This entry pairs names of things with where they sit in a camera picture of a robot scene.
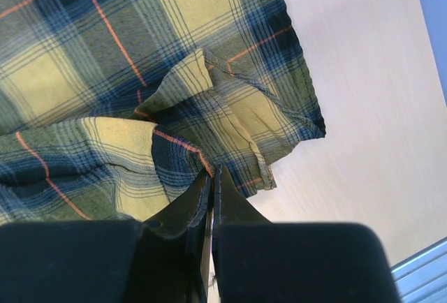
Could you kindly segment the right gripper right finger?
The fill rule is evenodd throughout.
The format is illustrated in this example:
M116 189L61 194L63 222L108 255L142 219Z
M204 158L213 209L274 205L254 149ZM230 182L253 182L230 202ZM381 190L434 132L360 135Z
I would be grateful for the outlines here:
M222 302L398 302L383 246L359 223L273 223L214 176L212 255Z

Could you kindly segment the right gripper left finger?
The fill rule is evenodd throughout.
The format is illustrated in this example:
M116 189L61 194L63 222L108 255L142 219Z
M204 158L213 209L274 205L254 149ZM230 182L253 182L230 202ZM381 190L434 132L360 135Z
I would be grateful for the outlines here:
M2 302L205 302L211 179L145 221L1 227Z

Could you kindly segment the yellow plaid long sleeve shirt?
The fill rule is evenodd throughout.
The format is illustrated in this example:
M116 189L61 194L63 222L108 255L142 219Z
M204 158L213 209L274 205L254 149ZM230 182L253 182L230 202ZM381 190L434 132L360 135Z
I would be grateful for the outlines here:
M1 222L245 197L325 124L284 0L1 0Z

